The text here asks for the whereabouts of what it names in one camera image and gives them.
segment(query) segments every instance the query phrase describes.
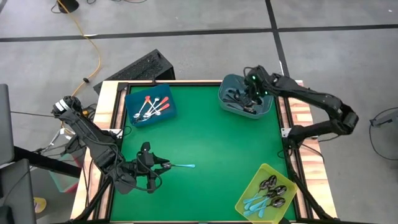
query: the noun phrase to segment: wooden table frame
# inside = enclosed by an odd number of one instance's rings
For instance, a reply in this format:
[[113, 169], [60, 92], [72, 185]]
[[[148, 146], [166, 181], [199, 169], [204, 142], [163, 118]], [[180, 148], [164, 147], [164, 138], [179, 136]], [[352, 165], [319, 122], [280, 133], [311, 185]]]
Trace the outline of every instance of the wooden table frame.
[[[124, 125], [125, 118], [123, 117], [124, 108], [124, 96], [127, 93], [128, 84], [135, 85], [151, 85], [152, 81], [104, 81], [101, 93], [99, 94], [98, 105], [94, 118], [94, 123], [101, 129], [119, 129]], [[157, 81], [157, 83], [192, 83], [192, 85], [219, 85], [221, 80], [169, 80], [169, 81]], [[277, 110], [279, 114], [279, 124], [281, 127], [289, 127], [290, 123], [299, 124], [302, 126], [308, 126], [313, 124], [310, 107], [308, 104], [303, 103], [300, 100], [289, 98], [289, 100], [279, 98], [275, 101], [277, 103]], [[290, 107], [286, 109], [285, 104], [289, 104]], [[310, 146], [317, 151], [320, 151], [318, 141], [316, 139], [306, 139], [304, 144]], [[322, 158], [310, 151], [305, 146], [302, 146], [300, 150], [293, 154], [290, 158], [294, 169], [300, 175], [305, 177], [305, 183], [307, 184], [308, 190], [311, 192], [317, 202], [323, 207], [323, 209], [331, 216], [337, 217], [333, 198], [331, 196], [328, 178], [326, 176], [325, 166], [323, 165]], [[86, 175], [90, 169], [90, 151], [86, 151], [85, 165]], [[91, 179], [89, 181], [89, 199], [91, 200], [98, 190], [100, 182], [102, 181], [101, 172], [96, 166], [91, 168]], [[101, 204], [96, 207], [90, 218], [109, 218], [110, 207], [109, 207], [109, 193], [113, 194], [112, 186], [108, 187], [103, 195]], [[73, 204], [73, 210], [71, 218], [76, 218], [85, 208], [86, 200], [86, 187], [85, 178], [81, 173], [78, 189], [76, 192], [75, 202]], [[295, 212], [297, 217], [307, 218], [308, 214], [311, 215], [311, 211], [307, 210], [303, 195], [299, 191], [294, 200]]]

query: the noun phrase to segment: green table surface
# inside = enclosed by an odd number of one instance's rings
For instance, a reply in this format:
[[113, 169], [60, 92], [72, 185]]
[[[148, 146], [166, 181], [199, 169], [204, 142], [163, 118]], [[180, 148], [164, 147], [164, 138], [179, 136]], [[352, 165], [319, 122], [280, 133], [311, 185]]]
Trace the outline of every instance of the green table surface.
[[[148, 87], [134, 86], [131, 93]], [[135, 159], [143, 142], [151, 152], [174, 164], [162, 174], [163, 185], [153, 194], [115, 191], [111, 221], [232, 221], [246, 220], [234, 206], [261, 164], [287, 176], [275, 103], [259, 120], [222, 110], [217, 86], [171, 86], [177, 116], [133, 128], [123, 139], [122, 153]], [[126, 118], [126, 126], [131, 126]], [[146, 188], [146, 177], [137, 179]], [[295, 220], [293, 206], [285, 214]]]

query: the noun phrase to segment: yellow object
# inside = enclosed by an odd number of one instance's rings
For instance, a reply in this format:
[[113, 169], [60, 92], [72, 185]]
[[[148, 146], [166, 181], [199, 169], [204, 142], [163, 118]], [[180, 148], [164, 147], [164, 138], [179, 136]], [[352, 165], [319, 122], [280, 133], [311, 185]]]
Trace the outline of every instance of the yellow object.
[[39, 214], [40, 212], [43, 212], [45, 207], [47, 206], [47, 201], [44, 198], [38, 197], [34, 197], [33, 201], [35, 205], [35, 213]]
[[[98, 71], [100, 70], [100, 68], [101, 68], [101, 54], [100, 54], [100, 50], [98, 50], [98, 48], [97, 48], [97, 46], [94, 44], [94, 42], [93, 42], [92, 40], [90, 40], [90, 39], [83, 33], [83, 30], [81, 29], [81, 27], [80, 27], [80, 25], [79, 25], [79, 22], [74, 18], [73, 15], [70, 14], [69, 10], [62, 4], [62, 2], [61, 2], [60, 0], [57, 0], [57, 2], [59, 3], [59, 5], [60, 5], [61, 7], [63, 7], [63, 9], [64, 9], [64, 10], [68, 13], [68, 15], [70, 16], [70, 18], [75, 22], [77, 28], [79, 29], [80, 35], [81, 35], [82, 37], [84, 37], [85, 39], [87, 39], [88, 41], [90, 41], [90, 43], [93, 45], [93, 47], [95, 48], [95, 50], [96, 50], [96, 52], [97, 52], [97, 54], [98, 54], [98, 66], [97, 66], [97, 68], [94, 70], [94, 72], [93, 72], [91, 75], [89, 75], [89, 76], [87, 77], [87, 79], [90, 79], [91, 77], [95, 76], [95, 75], [98, 73]], [[80, 89], [84, 84], [85, 84], [85, 82], [82, 82], [82, 83], [76, 88], [76, 90], [72, 93], [72, 96], [75, 96], [75, 95], [77, 94], [77, 92], [79, 91], [79, 89]], [[66, 128], [65, 128], [65, 131], [66, 131], [68, 134], [72, 134], [72, 133], [71, 133], [68, 129], [66, 129]]]
[[[272, 206], [267, 207], [264, 212], [263, 218], [259, 218], [258, 212], [253, 213], [245, 217], [243, 215], [245, 209], [243, 204], [243, 200], [247, 198], [253, 198], [258, 191], [260, 183], [263, 180], [267, 180], [271, 175], [275, 175], [277, 177], [276, 187], [280, 185], [284, 185], [287, 187], [287, 191], [281, 197], [285, 199], [285, 204], [280, 208], [274, 208]], [[235, 205], [235, 210], [238, 211], [242, 216], [248, 219], [250, 222], [262, 222], [262, 223], [269, 223], [269, 224], [278, 224], [279, 221], [284, 217], [287, 208], [289, 207], [290, 203], [292, 202], [294, 195], [297, 192], [297, 185], [290, 181], [288, 178], [277, 172], [268, 164], [262, 164], [259, 170], [254, 175], [253, 179], [250, 181], [250, 184], [243, 192], [241, 198]], [[259, 195], [264, 195], [267, 193], [267, 190], [260, 191]], [[262, 201], [264, 198], [259, 198], [253, 201], [252, 205]]]

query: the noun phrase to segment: blue spoon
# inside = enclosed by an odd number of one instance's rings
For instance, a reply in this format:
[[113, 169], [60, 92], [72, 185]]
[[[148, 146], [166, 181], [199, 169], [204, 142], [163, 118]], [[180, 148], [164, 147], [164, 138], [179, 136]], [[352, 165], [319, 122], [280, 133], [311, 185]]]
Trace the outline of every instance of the blue spoon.
[[187, 164], [187, 165], [175, 165], [175, 164], [173, 164], [172, 166], [188, 167], [188, 168], [195, 168], [196, 167], [194, 164]]
[[243, 215], [244, 215], [244, 216], [249, 216], [249, 215], [255, 213], [256, 211], [260, 211], [260, 210], [265, 209], [265, 208], [270, 207], [270, 206], [272, 206], [272, 207], [274, 207], [274, 208], [280, 208], [281, 206], [283, 206], [283, 205], [285, 204], [285, 202], [286, 202], [286, 201], [285, 201], [284, 198], [277, 197], [277, 198], [272, 199], [272, 201], [271, 201], [271, 203], [270, 203], [269, 205], [263, 206], [263, 207], [261, 207], [261, 208], [257, 208], [257, 209], [255, 209], [254, 211], [250, 211], [250, 210], [245, 211], [245, 212], [243, 213]]
[[261, 190], [271, 189], [271, 188], [275, 187], [276, 182], [277, 182], [277, 179], [276, 179], [276, 176], [275, 176], [275, 175], [271, 175], [267, 180], [263, 180], [263, 181], [260, 183], [260, 189], [259, 189], [259, 191], [257, 192], [257, 194], [256, 194], [253, 198], [244, 199], [244, 200], [243, 200], [243, 203], [251, 203], [251, 202], [253, 202], [253, 201], [255, 201], [255, 200], [259, 199], [259, 198], [262, 198], [263, 196], [258, 196], [258, 197], [257, 197], [257, 195], [259, 194], [259, 192], [260, 192]]
[[262, 206], [263, 202], [266, 202], [268, 199], [270, 199], [272, 197], [282, 196], [283, 194], [285, 194], [286, 190], [287, 190], [287, 187], [284, 185], [278, 186], [272, 191], [270, 190], [269, 193], [267, 193], [265, 195], [266, 197], [264, 200], [249, 207], [250, 211], [253, 211], [253, 210], [257, 209], [258, 207]]

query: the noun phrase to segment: blue tray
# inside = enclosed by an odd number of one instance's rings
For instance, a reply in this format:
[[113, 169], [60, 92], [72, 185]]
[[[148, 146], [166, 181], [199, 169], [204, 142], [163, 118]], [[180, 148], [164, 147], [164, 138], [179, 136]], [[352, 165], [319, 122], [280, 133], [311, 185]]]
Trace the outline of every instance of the blue tray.
[[[170, 104], [170, 106], [167, 109], [163, 110], [161, 112], [161, 115], [159, 115], [159, 116], [154, 114], [154, 115], [152, 115], [151, 118], [149, 118], [146, 121], [137, 122], [136, 118], [134, 118], [134, 115], [136, 113], [138, 113], [139, 110], [141, 109], [142, 105], [145, 102], [146, 96], [150, 96], [150, 100], [152, 103], [154, 102], [154, 99], [156, 97], [160, 98], [160, 100], [154, 106], [157, 106], [163, 100], [163, 98], [168, 96], [169, 100], [167, 100], [167, 102], [165, 102], [160, 107], [158, 107], [158, 109], [160, 109], [167, 103]], [[127, 113], [129, 115], [130, 123], [135, 127], [142, 127], [142, 126], [146, 126], [149, 124], [154, 124], [154, 123], [162, 121], [164, 119], [173, 118], [174, 116], [177, 115], [177, 109], [175, 107], [172, 92], [170, 91], [170, 87], [168, 84], [158, 85], [153, 88], [149, 88], [147, 90], [142, 90], [137, 93], [126, 95], [124, 102], [126, 104]], [[150, 104], [146, 103], [145, 107], [141, 111], [140, 118], [143, 117], [143, 115], [145, 114], [145, 112], [148, 111], [149, 108], [150, 108]]]

